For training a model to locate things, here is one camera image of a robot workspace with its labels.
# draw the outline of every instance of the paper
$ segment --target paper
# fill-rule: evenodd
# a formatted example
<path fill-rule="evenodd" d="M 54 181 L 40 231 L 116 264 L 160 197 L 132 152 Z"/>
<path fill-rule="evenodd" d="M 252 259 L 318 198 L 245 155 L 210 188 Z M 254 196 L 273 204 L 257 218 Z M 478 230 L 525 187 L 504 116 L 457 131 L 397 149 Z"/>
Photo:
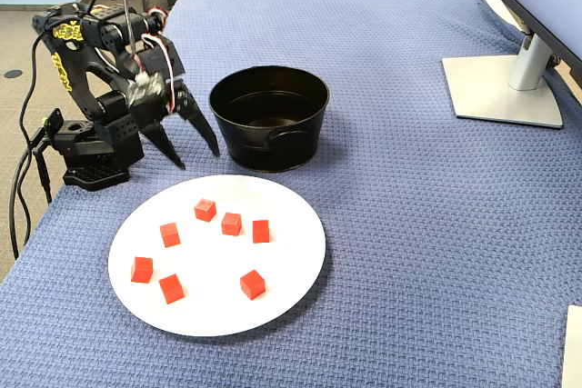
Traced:
<path fill-rule="evenodd" d="M 562 388 L 582 387 L 582 307 L 567 308 Z"/>

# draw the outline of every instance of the blue tablecloth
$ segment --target blue tablecloth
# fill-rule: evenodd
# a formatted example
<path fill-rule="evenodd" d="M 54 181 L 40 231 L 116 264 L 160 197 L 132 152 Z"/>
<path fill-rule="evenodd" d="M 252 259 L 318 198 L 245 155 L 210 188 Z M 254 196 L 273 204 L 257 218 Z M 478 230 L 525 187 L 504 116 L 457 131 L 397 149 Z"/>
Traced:
<path fill-rule="evenodd" d="M 48 209 L 0 288 L 0 386 L 559 386 L 582 303 L 582 111 L 551 71 L 563 130 L 457 119 L 441 63 L 514 54 L 515 28 L 483 0 L 178 0 L 166 34 L 215 128 L 208 93 L 236 70 L 326 81 L 316 157 L 264 175 L 318 212 L 323 271 L 288 313 L 223 338 L 125 309 L 106 268 L 125 218 L 186 179 L 250 174 L 173 117 L 186 171 L 146 144 L 129 183 L 64 187 Z"/>

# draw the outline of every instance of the power cord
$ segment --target power cord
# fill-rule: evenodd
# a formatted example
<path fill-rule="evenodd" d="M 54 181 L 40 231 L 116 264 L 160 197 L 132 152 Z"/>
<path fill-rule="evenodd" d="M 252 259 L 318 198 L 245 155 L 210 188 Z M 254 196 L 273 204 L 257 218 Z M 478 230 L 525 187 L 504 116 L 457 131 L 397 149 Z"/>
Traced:
<path fill-rule="evenodd" d="M 95 6 L 96 0 L 90 0 L 89 5 L 84 11 L 86 15 L 90 15 L 91 11 Z M 125 10 L 125 22 L 127 24 L 127 32 L 129 37 L 129 43 L 131 46 L 131 56 L 135 55 L 135 37 L 134 31 L 131 27 L 131 19 L 129 17 L 129 4 L 127 0 L 124 0 L 124 10 Z M 20 117 L 18 119 L 18 124 L 20 125 L 20 130 L 23 133 L 23 136 L 26 141 L 26 150 L 20 158 L 18 162 L 18 166 L 16 167 L 15 176 L 12 180 L 12 187 L 10 190 L 10 201 L 8 205 L 8 220 L 9 220 L 9 229 L 10 229 L 10 241 L 12 243 L 12 251 L 15 256 L 15 260 L 18 259 L 18 243 L 16 238 L 16 225 L 15 225 L 15 198 L 18 194 L 18 199 L 20 200 L 20 204 L 25 212 L 25 219 L 26 219 L 26 231 L 25 231 L 25 244 L 28 242 L 30 238 L 31 232 L 31 220 L 30 220 L 30 213 L 28 211 L 28 206 L 26 205 L 25 198 L 22 194 L 22 184 L 25 180 L 26 174 L 28 173 L 28 169 L 30 168 L 30 164 L 32 162 L 33 151 L 34 151 L 34 143 L 31 142 L 30 136 L 25 129 L 25 113 L 26 108 L 28 107 L 28 102 L 35 90 L 36 86 L 36 48 L 38 47 L 39 43 L 42 41 L 45 34 L 51 31 L 53 28 L 63 24 L 70 22 L 71 20 L 78 20 L 78 17 L 75 15 L 68 16 L 67 18 L 63 18 L 61 20 L 57 20 L 56 22 L 52 23 L 50 26 L 46 27 L 45 30 L 35 39 L 33 43 L 32 50 L 31 50 L 31 59 L 32 59 L 32 80 L 30 84 L 30 89 L 28 90 L 28 94 L 26 95 L 25 100 L 23 101 L 22 108 L 20 110 Z M 50 192 L 46 196 L 48 203 L 50 203 Z"/>
<path fill-rule="evenodd" d="M 28 238 L 30 238 L 30 230 L 31 230 L 31 222 L 30 222 L 30 213 L 28 212 L 28 207 L 26 205 L 25 198 L 22 194 L 22 183 L 25 180 L 26 174 L 28 173 L 28 169 L 30 168 L 30 164 L 32 161 L 33 155 L 33 143 L 30 140 L 30 136 L 25 128 L 25 113 L 26 108 L 28 107 L 28 102 L 35 90 L 36 87 L 36 48 L 38 44 L 42 41 L 45 34 L 51 31 L 53 28 L 63 24 L 70 22 L 72 19 L 75 19 L 74 16 L 68 16 L 67 18 L 63 18 L 61 20 L 57 20 L 56 22 L 52 23 L 48 26 L 42 34 L 40 34 L 33 43 L 31 49 L 31 60 L 32 60 L 32 80 L 30 84 L 30 88 L 28 90 L 28 94 L 26 95 L 25 100 L 23 101 L 22 108 L 20 110 L 20 117 L 18 118 L 18 124 L 20 126 L 20 130 L 26 141 L 26 150 L 20 158 L 18 162 L 18 166 L 16 167 L 15 176 L 12 180 L 12 188 L 10 190 L 10 201 L 8 205 L 8 221 L 9 221 L 9 228 L 10 228 L 10 240 L 12 242 L 12 251 L 14 253 L 15 259 L 18 258 L 18 244 L 16 241 L 16 225 L 15 225 L 15 198 L 16 194 L 18 194 L 18 199 L 20 200 L 20 204 L 22 205 L 23 210 L 25 211 L 25 218 L 26 218 L 26 232 L 25 232 L 25 244 L 28 242 Z"/>

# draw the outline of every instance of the red cube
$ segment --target red cube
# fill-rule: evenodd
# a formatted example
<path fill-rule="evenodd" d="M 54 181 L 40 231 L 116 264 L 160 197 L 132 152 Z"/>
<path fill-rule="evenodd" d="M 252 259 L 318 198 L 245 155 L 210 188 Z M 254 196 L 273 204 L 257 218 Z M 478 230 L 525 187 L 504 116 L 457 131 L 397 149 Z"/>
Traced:
<path fill-rule="evenodd" d="M 160 226 L 160 233 L 164 240 L 165 247 L 172 247 L 180 244 L 180 235 L 178 235 L 178 226 L 176 223 L 169 223 Z"/>
<path fill-rule="evenodd" d="M 243 220 L 240 214 L 226 213 L 222 219 L 222 233 L 224 235 L 238 236 L 243 227 Z"/>
<path fill-rule="evenodd" d="M 253 222 L 253 243 L 268 243 L 269 237 L 269 221 L 256 220 Z"/>
<path fill-rule="evenodd" d="M 180 300 L 184 297 L 182 284 L 178 280 L 178 276 L 176 274 L 172 274 L 171 276 L 167 276 L 164 279 L 160 279 L 159 282 L 167 304 L 171 304 L 176 300 Z"/>
<path fill-rule="evenodd" d="M 202 199 L 194 207 L 194 214 L 198 220 L 209 222 L 216 215 L 216 204 L 212 200 Z"/>
<path fill-rule="evenodd" d="M 253 270 L 240 278 L 240 287 L 246 296 L 253 300 L 265 292 L 265 279 L 256 270 Z"/>
<path fill-rule="evenodd" d="M 131 266 L 131 282 L 149 284 L 153 273 L 154 260 L 152 258 L 135 257 L 134 264 Z"/>

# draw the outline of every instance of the yellow label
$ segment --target yellow label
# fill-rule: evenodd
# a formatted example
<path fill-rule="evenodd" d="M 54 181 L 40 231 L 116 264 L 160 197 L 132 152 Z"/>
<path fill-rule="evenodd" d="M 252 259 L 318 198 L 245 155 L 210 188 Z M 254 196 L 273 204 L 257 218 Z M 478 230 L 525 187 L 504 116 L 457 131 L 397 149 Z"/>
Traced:
<path fill-rule="evenodd" d="M 60 38 L 61 40 L 83 41 L 81 25 L 76 20 L 72 21 L 71 24 L 63 23 L 57 26 L 53 29 L 53 35 L 55 38 Z"/>
<path fill-rule="evenodd" d="M 69 83 L 69 75 L 66 73 L 65 68 L 63 67 L 63 61 L 59 54 L 54 54 L 51 56 L 53 58 L 53 63 L 55 63 L 56 71 L 58 72 L 58 77 L 65 86 L 66 91 L 73 91 L 71 88 L 71 84 Z"/>

